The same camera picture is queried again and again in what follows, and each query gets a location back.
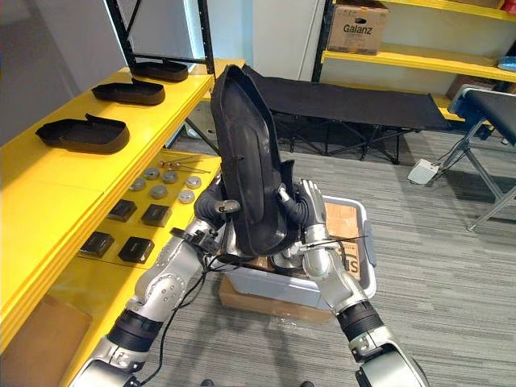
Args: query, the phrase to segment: black cable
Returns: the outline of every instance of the black cable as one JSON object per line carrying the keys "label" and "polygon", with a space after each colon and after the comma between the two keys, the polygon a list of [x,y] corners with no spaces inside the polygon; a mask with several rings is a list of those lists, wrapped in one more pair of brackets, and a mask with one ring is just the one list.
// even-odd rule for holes
{"label": "black cable", "polygon": [[453,144],[453,146],[450,148],[450,150],[446,153],[444,153],[437,161],[443,159],[445,156],[448,156],[450,153],[452,153],[453,149],[457,146],[457,144],[462,141],[464,137],[461,137],[456,143]]}
{"label": "black cable", "polygon": [[[172,324],[172,321],[174,320],[174,317],[176,317],[177,312],[179,309],[183,308],[183,302],[185,299],[199,286],[199,284],[204,285],[205,279],[206,279],[207,272],[203,272],[202,275],[199,277],[195,285],[193,285],[188,292],[186,292],[185,296],[179,303],[179,305],[173,309],[172,315],[170,316],[169,320],[167,321],[167,325],[165,326],[163,333],[161,334],[161,341],[160,341],[160,358],[158,361],[158,367],[156,368],[156,371],[154,371],[147,379],[142,381],[140,385],[146,385],[150,380],[152,380],[161,370],[161,367],[163,366],[163,351],[164,351],[164,339],[167,335],[167,331],[170,328],[170,325]],[[202,286],[199,289],[199,291],[193,296],[193,298],[189,301],[188,305],[191,304],[195,298],[201,293]]]}
{"label": "black cable", "polygon": [[359,235],[359,236],[354,236],[352,238],[329,239],[329,240],[325,240],[324,242],[309,244],[308,247],[309,248],[314,248],[315,246],[321,246],[323,244],[329,244],[329,243],[335,243],[335,242],[337,242],[337,243],[338,242],[354,242],[357,239],[366,238],[366,237],[367,237],[367,235]]}
{"label": "black cable", "polygon": [[[199,296],[199,294],[201,293],[202,291],[202,287],[204,286],[205,282],[206,282],[206,276],[208,275],[208,273],[224,273],[224,272],[230,272],[232,270],[236,270],[238,269],[240,266],[236,266],[234,268],[231,268],[231,269],[228,269],[228,270],[221,270],[221,268],[223,268],[224,266],[228,266],[228,264],[223,264],[222,266],[219,266],[217,268],[211,268],[211,265],[217,260],[219,256],[215,256],[211,261],[210,263],[207,262],[207,256],[204,256],[200,259],[201,261],[201,265],[202,265],[202,274],[201,276],[199,277],[199,279],[197,280],[197,282],[195,282],[195,284],[190,288],[190,290],[188,292],[185,293],[185,296],[183,297],[183,299],[181,300],[181,302],[179,303],[179,305],[173,309],[173,312],[172,312],[172,315],[170,316],[169,320],[167,321],[167,325],[165,326],[164,330],[163,330],[163,333],[161,334],[161,341],[160,341],[160,358],[158,360],[158,367],[156,368],[156,370],[147,378],[145,379],[144,381],[142,381],[140,383],[140,385],[146,385],[150,380],[152,380],[161,370],[161,367],[163,366],[163,352],[164,352],[164,340],[165,340],[165,337],[167,335],[167,332],[170,328],[170,326],[172,325],[172,321],[174,320],[174,318],[176,317],[176,314],[177,312],[179,311],[179,309],[183,309],[183,308],[186,308],[187,306],[191,305],[192,302],[195,301],[195,299]],[[188,301],[186,301],[186,298],[198,287],[199,287],[199,290],[195,293],[195,295]]]}

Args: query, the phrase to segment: white wall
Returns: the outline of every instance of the white wall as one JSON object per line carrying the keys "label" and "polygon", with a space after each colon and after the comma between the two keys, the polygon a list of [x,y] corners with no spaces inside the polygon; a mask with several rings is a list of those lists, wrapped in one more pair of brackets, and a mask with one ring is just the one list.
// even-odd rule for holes
{"label": "white wall", "polygon": [[289,79],[311,79],[324,0],[255,0],[254,68]]}
{"label": "white wall", "polygon": [[[184,0],[189,19],[193,52],[202,49],[197,0]],[[245,59],[252,65],[252,0],[208,0],[211,46],[215,58]]]}
{"label": "white wall", "polygon": [[252,65],[252,3],[252,0],[208,2],[215,57],[243,58]]}
{"label": "white wall", "polygon": [[123,67],[104,3],[4,2],[0,144]]}

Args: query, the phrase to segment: black wire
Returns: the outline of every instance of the black wire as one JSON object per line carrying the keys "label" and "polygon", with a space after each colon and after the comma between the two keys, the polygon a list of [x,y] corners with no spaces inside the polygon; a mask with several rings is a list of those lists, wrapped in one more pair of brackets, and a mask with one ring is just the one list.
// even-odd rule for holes
{"label": "black wire", "polygon": [[193,285],[188,292],[186,292],[185,296],[179,303],[179,305],[173,309],[172,315],[170,316],[169,320],[167,321],[167,325],[165,326],[163,333],[161,334],[161,341],[160,341],[160,359],[158,361],[158,367],[156,368],[156,371],[154,371],[147,379],[142,381],[140,385],[146,385],[150,380],[152,380],[161,370],[161,367],[163,366],[163,351],[164,351],[164,339],[167,335],[167,331],[170,328],[170,325],[172,324],[172,321],[174,320],[174,317],[176,317],[177,312],[179,309],[184,307],[184,301],[185,299],[201,284],[201,288],[199,291],[193,296],[193,298],[188,302],[188,305],[191,304],[195,298],[201,293],[202,286],[204,285],[205,279],[206,279],[207,272],[203,272],[202,275],[199,277],[195,285]]}
{"label": "black wire", "polygon": [[[340,246],[340,251],[341,251],[341,256],[342,256],[342,259],[343,259],[343,263],[346,264],[347,263],[347,259],[346,259],[346,252],[344,250],[344,245],[342,244],[342,242],[347,242],[347,241],[353,241],[353,240],[357,240],[357,239],[360,239],[360,238],[365,238],[366,235],[361,235],[361,236],[357,236],[357,237],[354,237],[354,238],[338,238],[338,239],[332,239],[332,240],[328,240],[328,241],[325,241],[325,242],[321,242],[321,243],[312,243],[310,245],[310,247],[314,247],[314,246],[319,246],[319,245],[322,245],[322,244],[327,244],[327,243],[334,243],[334,242],[337,242]],[[207,262],[207,256],[204,256],[203,258],[200,259],[201,261],[201,265],[202,265],[202,274],[201,276],[199,277],[199,279],[197,280],[197,282],[195,282],[195,284],[190,288],[190,290],[188,290],[188,292],[186,292],[185,296],[183,297],[183,299],[181,300],[181,302],[179,303],[179,305],[173,309],[173,312],[172,312],[172,315],[170,316],[169,320],[167,321],[167,325],[165,325],[164,327],[164,330],[163,330],[163,333],[161,334],[161,340],[160,340],[160,357],[159,357],[159,360],[158,360],[158,367],[156,368],[156,370],[149,376],[147,377],[147,379],[145,379],[144,381],[142,381],[140,383],[140,385],[146,385],[150,380],[152,380],[161,370],[161,368],[163,367],[163,357],[164,357],[164,340],[167,336],[167,332],[169,331],[169,328],[170,326],[172,325],[172,321],[174,320],[174,318],[176,317],[176,314],[177,312],[179,311],[179,309],[183,309],[183,308],[186,308],[187,306],[191,305],[192,302],[195,301],[195,299],[199,296],[199,294],[201,293],[202,291],[202,287],[204,286],[205,282],[206,282],[206,276],[208,275],[208,273],[224,273],[224,272],[231,272],[233,270],[236,270],[238,268],[240,268],[241,264],[243,263],[242,262],[237,262],[237,265],[234,265],[234,264],[223,264],[221,266],[218,266],[217,268],[211,268],[211,265],[219,258],[220,256],[215,256],[211,261],[210,263]],[[222,270],[223,267],[225,266],[232,266],[231,268],[229,269],[224,269]],[[185,301],[186,298],[200,285],[200,288],[199,290],[195,293],[195,295],[189,300],[189,301]]]}
{"label": "black wire", "polygon": [[[210,263],[208,263],[207,261],[207,256],[203,256],[200,261],[201,261],[201,265],[202,265],[202,274],[201,276],[199,277],[199,279],[197,280],[197,282],[195,282],[195,284],[190,288],[190,290],[188,292],[186,292],[185,296],[183,297],[183,299],[181,300],[181,302],[179,303],[179,305],[173,309],[173,312],[172,312],[172,315],[170,316],[169,320],[167,321],[167,325],[164,327],[164,330],[163,330],[163,333],[161,334],[161,341],[160,341],[160,358],[159,358],[159,361],[158,361],[158,367],[156,368],[156,370],[152,373],[152,375],[150,375],[147,379],[145,379],[144,381],[142,381],[140,383],[140,385],[146,385],[150,380],[152,380],[161,370],[161,367],[163,366],[163,352],[164,352],[164,340],[165,340],[165,337],[167,335],[167,332],[170,328],[170,325],[172,324],[172,321],[174,320],[174,318],[176,317],[176,314],[177,312],[179,311],[179,309],[183,309],[183,308],[186,308],[187,306],[191,305],[192,302],[195,301],[195,299],[199,296],[199,294],[201,293],[202,291],[202,287],[204,286],[205,282],[206,282],[206,276],[208,275],[208,273],[224,273],[224,272],[230,272],[230,271],[233,271],[233,270],[236,270],[238,269],[240,266],[235,266],[231,269],[224,269],[222,270],[221,268],[223,268],[224,266],[228,266],[229,264],[223,264],[222,266],[218,266],[217,268],[211,268],[211,265],[218,259],[219,256],[215,256],[211,261]],[[198,287],[199,287],[199,290],[195,293],[195,295],[188,301],[186,301],[186,298]]]}
{"label": "black wire", "polygon": [[335,242],[337,242],[337,243],[338,242],[354,242],[357,239],[362,239],[362,238],[366,238],[366,237],[367,237],[367,235],[359,235],[359,236],[354,236],[352,238],[329,239],[329,240],[325,240],[324,242],[309,244],[308,247],[309,248],[314,248],[315,246],[321,246],[323,244],[329,244],[329,243],[335,243]]}
{"label": "black wire", "polygon": [[456,143],[453,144],[453,146],[450,148],[450,150],[446,153],[444,153],[439,159],[437,159],[437,161],[443,159],[445,156],[448,156],[450,153],[452,153],[453,149],[455,148],[455,146],[460,142],[462,141],[464,138],[460,138]]}

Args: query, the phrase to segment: gray carpet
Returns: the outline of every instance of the gray carpet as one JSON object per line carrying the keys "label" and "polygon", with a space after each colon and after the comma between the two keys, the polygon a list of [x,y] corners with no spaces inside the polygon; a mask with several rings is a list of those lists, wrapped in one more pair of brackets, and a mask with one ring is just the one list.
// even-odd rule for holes
{"label": "gray carpet", "polygon": [[[325,194],[365,205],[378,258],[372,302],[432,386],[516,386],[516,207],[469,233],[466,223],[489,208],[493,196],[466,160],[432,188],[406,180],[418,158],[434,160],[458,139],[408,135],[402,165],[374,152],[365,162],[354,155],[284,152],[283,158],[295,159],[295,175],[317,181]],[[195,140],[177,146],[206,149]],[[502,186],[516,183],[516,154],[476,154]],[[207,377],[221,386],[356,385],[357,366],[337,322],[313,325],[229,310],[220,305],[219,285],[219,274],[211,275],[195,303],[177,314],[164,367],[148,385],[195,386]],[[156,367],[157,349],[140,379]]]}

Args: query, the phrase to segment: yellow shelf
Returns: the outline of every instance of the yellow shelf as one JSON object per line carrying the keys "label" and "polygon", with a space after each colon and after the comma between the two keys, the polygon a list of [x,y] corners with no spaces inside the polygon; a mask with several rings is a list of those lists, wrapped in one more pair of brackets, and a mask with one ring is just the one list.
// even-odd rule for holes
{"label": "yellow shelf", "polygon": [[482,16],[485,18],[505,20],[507,22],[516,22],[516,15],[505,12],[504,10],[496,10],[486,6],[462,4],[460,2],[453,2],[450,0],[382,0],[382,2],[403,4],[407,6],[424,6],[426,8],[434,8],[436,10],[449,10],[451,12],[460,12],[461,14]]}
{"label": "yellow shelf", "polygon": [[92,316],[81,345],[60,385],[68,386],[101,337],[109,332],[125,303],[135,293],[142,268],[76,257],[48,292]]}
{"label": "yellow shelf", "polygon": [[[127,300],[134,295],[138,278],[156,262],[161,248],[170,239],[173,227],[185,228],[194,216],[194,204],[181,204],[177,194],[186,189],[188,176],[198,176],[202,180],[199,188],[193,189],[199,195],[214,179],[219,171],[220,158],[196,153],[161,150],[148,166],[157,167],[159,160],[179,160],[192,156],[196,162],[190,166],[209,171],[208,173],[178,172],[178,180],[167,185],[169,194],[160,200],[152,199],[148,190],[153,185],[162,184],[161,179],[147,181],[147,186],[139,192],[127,191],[123,199],[135,202],[138,209],[125,223],[105,218],[96,228],[113,236],[114,242],[100,260],[76,255],[59,275],[56,283],[48,291],[53,297],[74,305],[92,316],[93,321],[81,345],[64,375],[61,385],[69,385],[101,337],[112,328],[115,319],[122,312]],[[172,215],[164,227],[146,226],[141,216],[150,204],[170,206]],[[132,264],[120,260],[118,253],[129,236],[151,239],[155,244],[145,264]]]}
{"label": "yellow shelf", "polygon": [[[237,65],[240,68],[242,68],[243,65],[245,65],[245,60],[244,59],[218,59],[218,58],[215,58],[214,65],[215,65],[215,77],[218,78],[218,77],[220,77],[220,74],[223,73],[226,66]],[[206,71],[205,64],[196,64],[192,68],[192,74],[202,75],[202,74],[207,74],[207,73],[208,72]],[[204,94],[204,97],[202,97],[202,100],[203,101],[211,101],[211,94],[209,92]]]}
{"label": "yellow shelf", "polygon": [[[106,82],[130,82],[123,69]],[[107,212],[214,84],[207,75],[164,85],[158,106],[97,100],[86,91],[0,149],[2,157],[3,351],[35,305]],[[114,155],[46,146],[35,131],[85,113],[122,120],[131,139]]]}
{"label": "yellow shelf", "polygon": [[326,59],[354,60],[516,82],[515,72],[498,69],[495,67],[496,61],[491,58],[399,44],[382,44],[377,55],[324,51],[321,61]]}

